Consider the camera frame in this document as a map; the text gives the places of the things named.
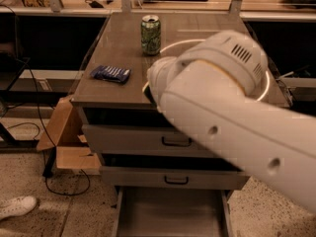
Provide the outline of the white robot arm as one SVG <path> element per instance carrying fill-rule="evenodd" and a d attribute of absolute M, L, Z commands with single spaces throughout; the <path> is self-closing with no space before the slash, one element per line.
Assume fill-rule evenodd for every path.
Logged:
<path fill-rule="evenodd" d="M 223 31 L 157 60 L 147 78 L 175 128 L 316 212 L 316 118 L 252 99 L 267 69 L 253 39 Z"/>

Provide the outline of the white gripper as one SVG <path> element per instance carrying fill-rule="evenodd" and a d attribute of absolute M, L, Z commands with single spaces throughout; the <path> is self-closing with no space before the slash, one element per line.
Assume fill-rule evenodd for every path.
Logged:
<path fill-rule="evenodd" d="M 159 104 L 162 92 L 166 88 L 168 73 L 175 61 L 175 56 L 163 57 L 155 61 L 147 70 L 147 82 L 156 105 Z"/>

